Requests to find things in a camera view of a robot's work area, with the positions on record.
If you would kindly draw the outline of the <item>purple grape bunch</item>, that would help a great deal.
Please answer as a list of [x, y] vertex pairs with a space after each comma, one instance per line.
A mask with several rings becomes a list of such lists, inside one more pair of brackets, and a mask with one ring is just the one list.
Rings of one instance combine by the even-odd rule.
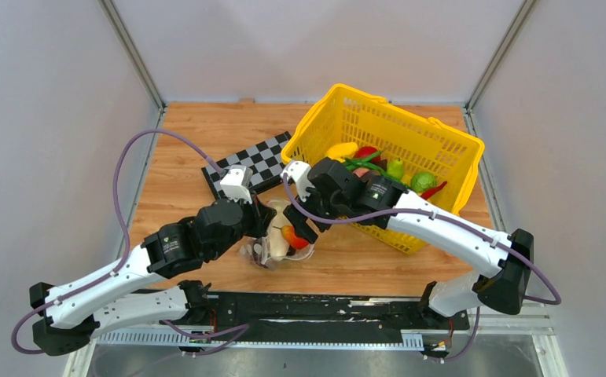
[[259, 242], [247, 242], [240, 248], [239, 252], [253, 265], [266, 268], [268, 257], [264, 254], [263, 246]]

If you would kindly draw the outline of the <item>clear polka dot zip bag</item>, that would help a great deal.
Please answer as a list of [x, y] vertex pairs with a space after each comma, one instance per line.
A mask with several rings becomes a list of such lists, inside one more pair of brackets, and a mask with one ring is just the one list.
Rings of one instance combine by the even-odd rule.
[[300, 262], [310, 258], [314, 252], [314, 246], [305, 246], [295, 249], [281, 234], [285, 225], [291, 225], [284, 216], [284, 209], [290, 204], [283, 199], [273, 199], [267, 206], [275, 209], [276, 216], [270, 223], [268, 234], [263, 238], [249, 238], [240, 247], [238, 253], [246, 261], [254, 266], [268, 270], [275, 270], [282, 262]]

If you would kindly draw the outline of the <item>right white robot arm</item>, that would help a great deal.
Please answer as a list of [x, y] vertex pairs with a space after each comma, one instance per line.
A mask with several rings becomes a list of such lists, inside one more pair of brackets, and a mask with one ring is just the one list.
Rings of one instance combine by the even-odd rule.
[[324, 158], [313, 166], [293, 160], [281, 173], [296, 195], [285, 209], [295, 234], [310, 244], [335, 224], [358, 223], [412, 236], [472, 267], [470, 273], [425, 288], [418, 316], [437, 328], [462, 310], [486, 306], [520, 313], [531, 275], [533, 236], [522, 229], [499, 232], [466, 221], [429, 203], [400, 181], [359, 178], [342, 163]]

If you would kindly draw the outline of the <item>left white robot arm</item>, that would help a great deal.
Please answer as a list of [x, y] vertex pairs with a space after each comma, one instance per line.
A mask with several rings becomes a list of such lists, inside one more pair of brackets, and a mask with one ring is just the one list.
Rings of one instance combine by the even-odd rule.
[[29, 295], [40, 320], [31, 326], [34, 344], [49, 356], [83, 348], [119, 328], [150, 321], [202, 324], [211, 312], [208, 286], [184, 280], [148, 294], [139, 289], [200, 269], [245, 237], [264, 237], [277, 212], [251, 200], [216, 200], [197, 215], [164, 225], [125, 259], [71, 283], [38, 283]]

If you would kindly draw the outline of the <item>yellow bell pepper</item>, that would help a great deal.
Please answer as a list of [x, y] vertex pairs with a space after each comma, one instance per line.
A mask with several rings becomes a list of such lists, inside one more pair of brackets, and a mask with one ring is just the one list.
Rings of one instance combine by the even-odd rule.
[[351, 158], [359, 150], [355, 142], [344, 142], [331, 146], [325, 152], [325, 157], [343, 163], [347, 158]]

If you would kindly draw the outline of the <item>green bean pods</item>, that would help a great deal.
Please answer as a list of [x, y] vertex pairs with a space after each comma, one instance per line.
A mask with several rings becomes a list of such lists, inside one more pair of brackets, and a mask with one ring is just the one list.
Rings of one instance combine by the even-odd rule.
[[388, 176], [387, 170], [385, 169], [386, 164], [381, 162], [380, 159], [381, 151], [376, 151], [368, 156], [361, 158], [345, 159], [342, 164], [349, 170], [355, 171], [358, 168], [366, 168], [378, 172], [383, 176]]

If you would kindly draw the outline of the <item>red bell pepper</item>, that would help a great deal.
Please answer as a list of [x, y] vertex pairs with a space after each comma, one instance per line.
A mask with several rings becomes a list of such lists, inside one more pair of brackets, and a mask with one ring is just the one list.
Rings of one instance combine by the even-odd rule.
[[366, 162], [376, 163], [381, 159], [381, 151], [373, 146], [365, 146], [360, 148], [355, 154], [355, 159], [360, 159]]

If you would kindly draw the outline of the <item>black grey chessboard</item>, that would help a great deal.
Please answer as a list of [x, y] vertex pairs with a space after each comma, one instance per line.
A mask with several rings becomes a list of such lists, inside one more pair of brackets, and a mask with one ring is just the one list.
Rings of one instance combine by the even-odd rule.
[[281, 152], [291, 137], [291, 134], [285, 131], [217, 160], [216, 163], [224, 170], [228, 170], [232, 165], [249, 167], [252, 170], [249, 188], [261, 194], [281, 184], [280, 174], [286, 166], [282, 161]]

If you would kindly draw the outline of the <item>yellow plastic basket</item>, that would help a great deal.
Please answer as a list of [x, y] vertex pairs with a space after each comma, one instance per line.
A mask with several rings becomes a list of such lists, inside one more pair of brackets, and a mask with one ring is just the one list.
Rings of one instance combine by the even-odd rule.
[[[434, 174], [437, 185], [446, 181], [446, 187], [427, 201], [458, 217], [472, 193], [484, 150], [481, 140], [437, 119], [414, 115], [382, 97], [337, 84], [300, 121], [282, 159], [286, 165], [299, 160], [313, 166], [325, 158], [328, 148], [344, 142], [373, 146], [388, 160], [402, 160], [405, 175], [400, 182], [408, 189], [419, 171]], [[426, 244], [376, 226], [353, 224], [407, 253]]]

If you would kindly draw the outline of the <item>green lettuce head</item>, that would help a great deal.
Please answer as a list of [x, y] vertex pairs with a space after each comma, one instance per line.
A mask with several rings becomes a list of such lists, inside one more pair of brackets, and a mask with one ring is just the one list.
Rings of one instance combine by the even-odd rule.
[[437, 180], [435, 175], [427, 171], [419, 171], [410, 179], [410, 188], [416, 194], [422, 194], [436, 186]]

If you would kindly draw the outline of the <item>red chili pepper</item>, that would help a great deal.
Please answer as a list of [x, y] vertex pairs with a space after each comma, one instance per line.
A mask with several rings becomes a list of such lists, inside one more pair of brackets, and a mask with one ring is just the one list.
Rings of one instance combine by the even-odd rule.
[[424, 191], [423, 193], [420, 194], [420, 197], [424, 200], [429, 200], [431, 199], [437, 192], [440, 192], [441, 190], [443, 190], [447, 185], [447, 182], [444, 181], [443, 183], [441, 183], [440, 185], [437, 185], [433, 188], [429, 188], [428, 190]]

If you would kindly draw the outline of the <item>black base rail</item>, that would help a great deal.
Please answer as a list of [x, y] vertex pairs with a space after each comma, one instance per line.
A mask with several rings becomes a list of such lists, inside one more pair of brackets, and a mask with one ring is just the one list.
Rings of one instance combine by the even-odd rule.
[[175, 325], [209, 325], [226, 330], [248, 324], [244, 342], [402, 342], [404, 330], [465, 330], [462, 315], [426, 319], [416, 298], [294, 295], [216, 291], [205, 306], [174, 320]]

